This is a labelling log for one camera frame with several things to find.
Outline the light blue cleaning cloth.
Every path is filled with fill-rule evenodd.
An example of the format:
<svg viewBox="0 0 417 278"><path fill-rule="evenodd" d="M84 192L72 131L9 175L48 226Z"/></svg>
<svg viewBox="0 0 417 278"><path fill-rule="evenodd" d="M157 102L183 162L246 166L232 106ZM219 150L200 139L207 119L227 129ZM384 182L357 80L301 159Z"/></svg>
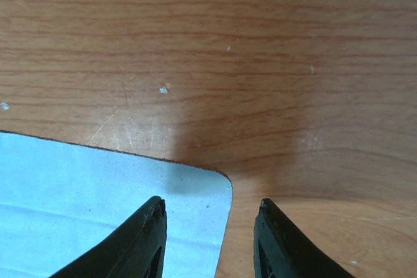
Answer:
<svg viewBox="0 0 417 278"><path fill-rule="evenodd" d="M1 134L1 276L48 277L153 196L165 200L164 277L214 277L233 188L220 173Z"/></svg>

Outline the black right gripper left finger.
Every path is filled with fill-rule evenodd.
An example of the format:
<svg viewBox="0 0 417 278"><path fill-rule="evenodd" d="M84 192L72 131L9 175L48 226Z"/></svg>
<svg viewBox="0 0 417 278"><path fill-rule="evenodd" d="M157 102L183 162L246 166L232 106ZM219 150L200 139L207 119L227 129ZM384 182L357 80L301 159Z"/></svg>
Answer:
<svg viewBox="0 0 417 278"><path fill-rule="evenodd" d="M53 277L161 277L167 242L165 201L151 197L98 245Z"/></svg>

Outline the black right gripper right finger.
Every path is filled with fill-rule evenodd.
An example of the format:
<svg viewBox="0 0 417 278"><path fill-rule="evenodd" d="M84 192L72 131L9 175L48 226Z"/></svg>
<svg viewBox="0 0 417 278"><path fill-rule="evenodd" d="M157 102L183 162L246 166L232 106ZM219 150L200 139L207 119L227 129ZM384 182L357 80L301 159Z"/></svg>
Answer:
<svg viewBox="0 0 417 278"><path fill-rule="evenodd" d="M352 277L269 198L255 218L253 261L256 277Z"/></svg>

